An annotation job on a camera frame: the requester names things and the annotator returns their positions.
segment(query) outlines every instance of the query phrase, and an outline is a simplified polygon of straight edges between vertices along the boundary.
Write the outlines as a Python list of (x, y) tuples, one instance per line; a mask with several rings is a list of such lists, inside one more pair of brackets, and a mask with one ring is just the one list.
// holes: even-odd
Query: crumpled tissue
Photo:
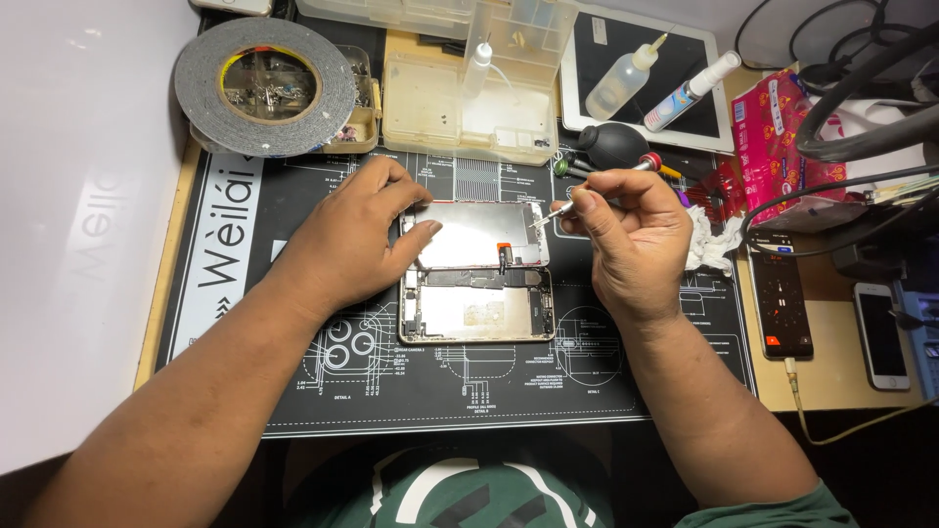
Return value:
[(700, 206), (687, 209), (688, 216), (694, 225), (691, 234), (691, 246), (688, 248), (688, 260), (685, 261), (685, 270), (693, 271), (701, 266), (710, 266), (721, 270), (724, 276), (731, 276), (731, 260), (724, 254), (737, 249), (742, 237), (740, 226), (743, 219), (732, 216), (724, 226), (724, 232), (718, 236), (711, 235), (711, 221)]

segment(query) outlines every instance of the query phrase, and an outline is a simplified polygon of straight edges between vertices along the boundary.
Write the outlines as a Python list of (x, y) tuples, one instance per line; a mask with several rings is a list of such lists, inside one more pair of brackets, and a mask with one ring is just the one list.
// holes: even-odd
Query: roll of tape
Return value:
[[(225, 95), (225, 75), (238, 59), (254, 51), (277, 51), (303, 63), (316, 80), (310, 105), (280, 120), (249, 116), (236, 108)], [(302, 25), (268, 18), (223, 23), (190, 42), (177, 63), (176, 92), (192, 124), (209, 139), (235, 152), (265, 158), (320, 148), (348, 122), (355, 105), (352, 71), (339, 50)]]

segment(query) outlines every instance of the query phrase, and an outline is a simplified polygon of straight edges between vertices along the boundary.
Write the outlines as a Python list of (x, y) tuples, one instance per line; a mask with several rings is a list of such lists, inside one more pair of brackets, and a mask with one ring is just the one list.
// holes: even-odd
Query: green t-shirt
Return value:
[[(287, 503), (289, 528), (606, 528), (603, 465), (541, 429), (468, 433), (457, 442), (394, 435), (357, 446), (312, 472)], [(677, 528), (856, 527), (824, 484), (788, 503), (688, 515)]]

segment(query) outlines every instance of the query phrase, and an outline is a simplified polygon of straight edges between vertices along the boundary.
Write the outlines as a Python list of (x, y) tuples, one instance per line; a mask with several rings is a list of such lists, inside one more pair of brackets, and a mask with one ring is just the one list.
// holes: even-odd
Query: white iphone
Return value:
[(861, 333), (864, 363), (868, 380), (875, 389), (910, 388), (897, 321), (890, 314), (895, 309), (890, 288), (880, 284), (854, 285), (854, 311)]
[(273, 0), (191, 0), (200, 8), (221, 9), (253, 17), (270, 15)]

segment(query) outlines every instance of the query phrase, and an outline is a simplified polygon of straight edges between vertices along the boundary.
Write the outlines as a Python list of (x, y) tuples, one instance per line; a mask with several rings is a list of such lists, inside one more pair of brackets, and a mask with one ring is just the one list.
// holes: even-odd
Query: phone screen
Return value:
[[(767, 231), (751, 232), (753, 240), (769, 249), (791, 252), (789, 235)], [(760, 309), (763, 349), (770, 358), (811, 357), (811, 333), (808, 331), (806, 303), (795, 258), (750, 252), (753, 281)]]
[(858, 297), (874, 375), (906, 376), (897, 321), (890, 315), (893, 302), (885, 295), (861, 293)]

